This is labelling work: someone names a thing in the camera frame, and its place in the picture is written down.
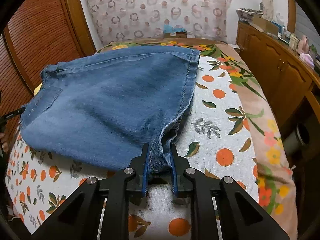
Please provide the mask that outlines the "person's left hand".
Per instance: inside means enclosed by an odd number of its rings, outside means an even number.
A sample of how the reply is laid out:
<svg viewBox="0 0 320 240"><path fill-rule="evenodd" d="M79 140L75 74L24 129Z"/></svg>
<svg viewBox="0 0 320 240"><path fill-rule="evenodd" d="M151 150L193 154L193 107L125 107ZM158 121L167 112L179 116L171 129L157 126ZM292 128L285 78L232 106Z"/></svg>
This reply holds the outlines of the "person's left hand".
<svg viewBox="0 0 320 240"><path fill-rule="evenodd" d="M7 153L9 150L8 136L5 133L0 133L0 140L1 140L2 151Z"/></svg>

